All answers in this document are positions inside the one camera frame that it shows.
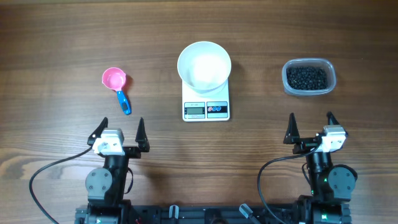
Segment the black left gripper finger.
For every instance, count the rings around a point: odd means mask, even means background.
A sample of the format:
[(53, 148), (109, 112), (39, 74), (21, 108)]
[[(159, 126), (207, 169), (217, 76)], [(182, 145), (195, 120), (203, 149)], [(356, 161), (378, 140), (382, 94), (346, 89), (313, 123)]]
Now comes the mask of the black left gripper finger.
[(135, 142), (137, 143), (137, 146), (141, 152), (150, 151), (150, 144), (147, 138), (143, 117), (141, 117), (139, 120)]
[(101, 137), (102, 132), (108, 127), (108, 118), (104, 117), (99, 126), (89, 135), (87, 145), (93, 146), (96, 139)]

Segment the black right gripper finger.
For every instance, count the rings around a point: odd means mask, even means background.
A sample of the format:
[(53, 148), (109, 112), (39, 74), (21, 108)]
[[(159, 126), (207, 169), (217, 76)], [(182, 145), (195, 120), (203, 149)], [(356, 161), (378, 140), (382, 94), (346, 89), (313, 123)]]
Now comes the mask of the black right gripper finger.
[(297, 144), (300, 142), (299, 130), (294, 113), (289, 115), (289, 123), (283, 140), (284, 144)]
[(348, 136), (348, 132), (345, 130), (344, 127), (337, 121), (335, 116), (331, 111), (327, 112), (327, 125), (326, 125), (326, 135), (344, 135)]

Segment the pink scoop with blue handle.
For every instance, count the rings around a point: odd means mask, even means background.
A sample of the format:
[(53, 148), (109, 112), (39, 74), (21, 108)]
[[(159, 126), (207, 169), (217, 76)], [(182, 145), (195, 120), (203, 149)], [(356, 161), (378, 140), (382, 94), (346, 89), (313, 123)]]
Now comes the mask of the pink scoop with blue handle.
[(102, 84), (116, 92), (120, 107), (125, 115), (131, 114), (131, 105), (123, 92), (126, 84), (126, 74), (118, 67), (111, 67), (104, 71)]

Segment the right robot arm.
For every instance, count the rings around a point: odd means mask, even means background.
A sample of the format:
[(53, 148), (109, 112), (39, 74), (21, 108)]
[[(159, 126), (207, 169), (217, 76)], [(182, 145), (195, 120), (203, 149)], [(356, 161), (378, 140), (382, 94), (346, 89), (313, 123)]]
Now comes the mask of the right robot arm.
[(343, 148), (347, 131), (332, 112), (326, 114), (328, 124), (312, 138), (301, 138), (293, 113), (284, 144), (293, 144), (293, 154), (305, 156), (311, 196), (301, 195), (293, 204), (294, 223), (350, 224), (348, 202), (358, 179), (357, 172), (344, 164), (334, 165), (331, 154)]

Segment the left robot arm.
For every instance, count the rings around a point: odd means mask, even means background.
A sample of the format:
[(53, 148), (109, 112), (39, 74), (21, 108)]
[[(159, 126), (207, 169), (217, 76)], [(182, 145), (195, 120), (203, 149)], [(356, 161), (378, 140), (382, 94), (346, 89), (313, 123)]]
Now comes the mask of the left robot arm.
[(119, 128), (109, 128), (108, 118), (88, 137), (94, 153), (104, 158), (103, 167), (93, 169), (86, 177), (88, 205), (76, 211), (75, 223), (124, 224), (139, 223), (130, 200), (124, 195), (131, 191), (132, 184), (126, 189), (130, 159), (139, 159), (143, 152), (150, 151), (144, 120), (139, 120), (135, 142), (137, 146), (124, 146), (124, 135)]

